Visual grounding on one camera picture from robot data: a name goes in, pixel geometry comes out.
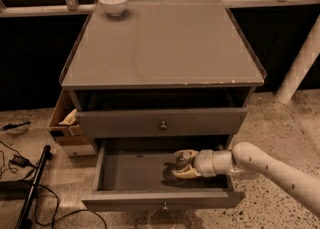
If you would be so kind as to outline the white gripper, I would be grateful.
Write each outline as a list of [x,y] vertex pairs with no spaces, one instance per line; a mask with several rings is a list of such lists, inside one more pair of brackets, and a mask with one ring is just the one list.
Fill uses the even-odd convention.
[[174,156],[180,161],[191,162],[194,159],[193,167],[187,166],[181,170],[173,170],[175,177],[180,179],[193,179],[197,177],[214,177],[216,175],[213,165],[212,150],[201,150],[199,152],[191,149],[179,150]]

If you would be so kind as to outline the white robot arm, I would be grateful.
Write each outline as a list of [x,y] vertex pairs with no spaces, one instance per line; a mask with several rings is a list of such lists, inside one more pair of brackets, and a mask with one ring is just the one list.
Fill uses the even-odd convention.
[[249,142],[239,142],[232,149],[214,151],[180,150],[175,153],[176,178],[193,179],[228,175],[253,179],[260,174],[320,217],[320,180],[291,167]]

